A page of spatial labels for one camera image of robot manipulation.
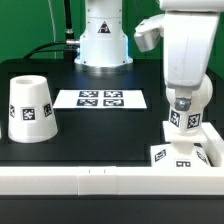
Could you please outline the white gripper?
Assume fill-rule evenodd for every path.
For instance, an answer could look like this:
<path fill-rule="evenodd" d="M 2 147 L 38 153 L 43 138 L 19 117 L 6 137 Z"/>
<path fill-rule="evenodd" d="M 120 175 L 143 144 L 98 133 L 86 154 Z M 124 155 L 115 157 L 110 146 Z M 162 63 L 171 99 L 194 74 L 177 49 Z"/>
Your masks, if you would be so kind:
<path fill-rule="evenodd" d="M 160 0 L 164 15 L 164 79 L 169 88 L 198 89 L 213 46 L 224 0 Z M 188 111 L 189 98 L 175 109 Z"/>

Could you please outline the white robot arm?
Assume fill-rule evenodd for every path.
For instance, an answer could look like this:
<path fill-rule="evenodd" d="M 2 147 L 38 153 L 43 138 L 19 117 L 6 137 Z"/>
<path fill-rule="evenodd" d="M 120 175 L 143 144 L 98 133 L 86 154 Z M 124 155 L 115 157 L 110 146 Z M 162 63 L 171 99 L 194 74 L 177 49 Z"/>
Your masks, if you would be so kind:
<path fill-rule="evenodd" d="M 140 51 L 164 39 L 163 68 L 167 87 L 175 90 L 174 106 L 187 111 L 209 61 L 224 0 L 158 0 L 161 15 L 143 20 L 134 38 Z M 85 0 L 86 28 L 75 63 L 97 73 L 132 63 L 122 30 L 122 0 Z"/>

